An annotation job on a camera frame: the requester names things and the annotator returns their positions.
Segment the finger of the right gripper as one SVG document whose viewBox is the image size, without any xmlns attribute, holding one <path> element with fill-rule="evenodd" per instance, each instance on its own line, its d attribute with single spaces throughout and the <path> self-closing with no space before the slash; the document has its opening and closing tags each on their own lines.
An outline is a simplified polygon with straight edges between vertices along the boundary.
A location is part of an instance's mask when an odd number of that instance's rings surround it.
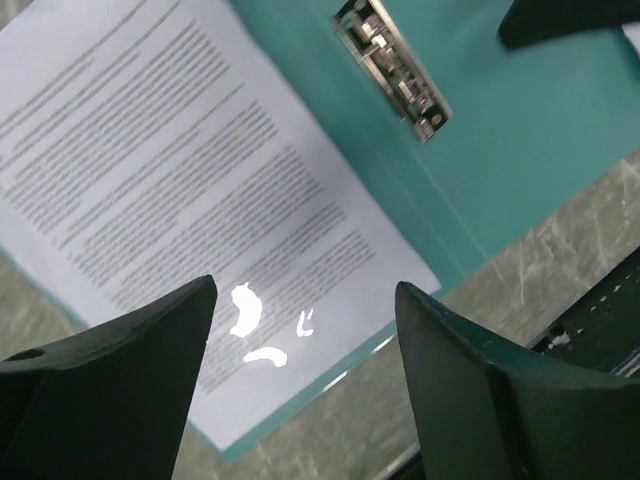
<svg viewBox="0 0 640 480">
<path fill-rule="evenodd" d="M 518 0 L 498 27 L 508 49 L 639 21 L 637 0 Z"/>
</svg>

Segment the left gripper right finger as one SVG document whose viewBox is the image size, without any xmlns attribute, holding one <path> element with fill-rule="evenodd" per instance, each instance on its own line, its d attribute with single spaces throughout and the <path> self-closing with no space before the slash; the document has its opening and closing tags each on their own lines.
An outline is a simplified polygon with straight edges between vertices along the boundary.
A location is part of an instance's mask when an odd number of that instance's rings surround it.
<svg viewBox="0 0 640 480">
<path fill-rule="evenodd" d="M 429 479 L 635 479 L 639 382 L 550 358 L 395 290 L 401 357 Z"/>
</svg>

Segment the printed paper sheet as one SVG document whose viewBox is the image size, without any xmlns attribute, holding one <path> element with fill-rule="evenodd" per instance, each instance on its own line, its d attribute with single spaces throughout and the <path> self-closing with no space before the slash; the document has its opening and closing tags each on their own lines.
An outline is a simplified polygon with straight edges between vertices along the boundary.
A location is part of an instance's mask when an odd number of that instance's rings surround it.
<svg viewBox="0 0 640 480">
<path fill-rule="evenodd" d="M 239 456 L 440 283 L 223 1 L 35 1 L 1 31 L 1 250 L 95 326 L 209 275 L 191 406 Z"/>
<path fill-rule="evenodd" d="M 640 22 L 627 23 L 622 26 L 622 31 L 630 45 L 640 55 Z"/>
</svg>

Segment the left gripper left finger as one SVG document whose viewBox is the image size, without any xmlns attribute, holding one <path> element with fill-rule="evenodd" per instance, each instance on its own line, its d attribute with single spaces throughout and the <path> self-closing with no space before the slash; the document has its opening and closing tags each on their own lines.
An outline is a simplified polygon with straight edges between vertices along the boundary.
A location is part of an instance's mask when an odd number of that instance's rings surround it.
<svg viewBox="0 0 640 480">
<path fill-rule="evenodd" d="M 171 478 L 217 295 L 202 276 L 2 360 L 2 478 Z"/>
</svg>

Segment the teal file folder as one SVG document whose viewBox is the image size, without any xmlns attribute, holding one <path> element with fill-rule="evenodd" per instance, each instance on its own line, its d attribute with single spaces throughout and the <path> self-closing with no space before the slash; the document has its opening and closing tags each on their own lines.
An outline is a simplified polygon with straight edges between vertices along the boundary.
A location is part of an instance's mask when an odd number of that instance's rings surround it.
<svg viewBox="0 0 640 480">
<path fill-rule="evenodd" d="M 338 1 L 223 1 L 439 295 L 639 143 L 639 59 L 616 29 L 505 49 L 506 1 L 388 1 L 452 109 L 426 143 L 336 31 Z"/>
</svg>

